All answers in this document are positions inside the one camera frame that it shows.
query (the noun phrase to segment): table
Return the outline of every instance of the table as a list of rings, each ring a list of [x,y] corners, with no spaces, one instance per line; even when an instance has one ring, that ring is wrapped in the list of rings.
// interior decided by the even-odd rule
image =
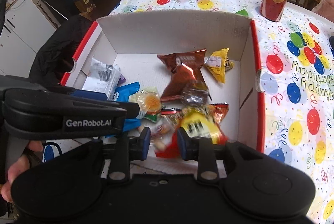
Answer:
[[[259,14],[260,5],[261,0],[122,0],[111,15],[195,9],[253,18],[265,95],[264,153],[313,179],[317,192],[308,217],[329,224],[334,221],[334,51],[328,39],[334,24],[290,3],[280,22],[270,22]]]

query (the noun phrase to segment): human hand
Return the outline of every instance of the human hand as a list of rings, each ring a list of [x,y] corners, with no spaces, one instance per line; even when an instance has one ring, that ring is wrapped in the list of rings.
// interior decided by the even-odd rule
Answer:
[[[34,152],[42,152],[43,145],[41,141],[30,141],[27,148]],[[1,195],[7,202],[13,202],[10,188],[14,180],[23,172],[29,169],[29,159],[26,155],[22,155],[14,164],[8,169],[8,181],[1,188]]]

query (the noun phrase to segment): white cabinet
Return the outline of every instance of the white cabinet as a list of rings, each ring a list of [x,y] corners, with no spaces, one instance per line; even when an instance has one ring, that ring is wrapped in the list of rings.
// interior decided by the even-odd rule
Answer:
[[[6,12],[5,25],[35,52],[38,52],[56,31],[31,0],[15,1]]]
[[[5,24],[0,35],[0,74],[28,77],[36,53]]]

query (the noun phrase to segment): pink cloth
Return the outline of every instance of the pink cloth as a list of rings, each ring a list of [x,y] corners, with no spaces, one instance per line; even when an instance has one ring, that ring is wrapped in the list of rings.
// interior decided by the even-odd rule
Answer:
[[[334,23],[334,0],[322,0],[312,12]]]

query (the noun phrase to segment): brown snack bag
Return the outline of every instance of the brown snack bag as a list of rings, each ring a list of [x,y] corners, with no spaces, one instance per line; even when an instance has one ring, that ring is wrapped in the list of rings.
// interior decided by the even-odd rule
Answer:
[[[187,53],[158,55],[158,58],[172,72],[171,81],[165,88],[161,101],[180,99],[183,88],[193,81],[205,83],[201,68],[204,65],[206,49]]]

